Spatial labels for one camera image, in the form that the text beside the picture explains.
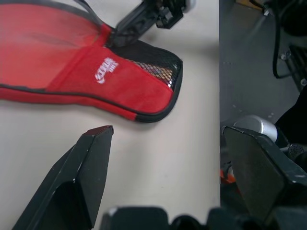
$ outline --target red fabric pouch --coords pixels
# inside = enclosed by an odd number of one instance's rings
[[[0,99],[82,104],[156,122],[174,107],[182,61],[138,41],[107,48],[111,28],[63,3],[0,0]]]

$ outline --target black mesh pocket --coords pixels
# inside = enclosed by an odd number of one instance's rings
[[[182,69],[182,61],[175,54],[142,41],[124,47],[113,47],[111,50],[140,66],[174,90]]]

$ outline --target silver cylinder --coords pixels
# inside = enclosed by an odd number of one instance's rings
[[[246,128],[267,135],[273,142],[277,140],[277,128],[271,122],[256,115],[247,115],[238,119],[235,127]]]

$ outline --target white table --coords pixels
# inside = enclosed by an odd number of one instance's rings
[[[115,26],[139,0],[92,0]],[[218,1],[198,0],[172,30],[144,40],[183,59],[177,104],[155,124],[136,124],[96,108],[0,101],[0,229],[13,227],[52,165],[86,130],[113,125],[108,174],[95,229],[114,206],[161,206],[172,220],[204,222],[219,205]]]

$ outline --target gray floor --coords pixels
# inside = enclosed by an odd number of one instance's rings
[[[292,78],[277,80],[272,73],[274,33],[272,16],[220,0],[221,122],[255,114],[275,123],[296,102],[299,92]]]

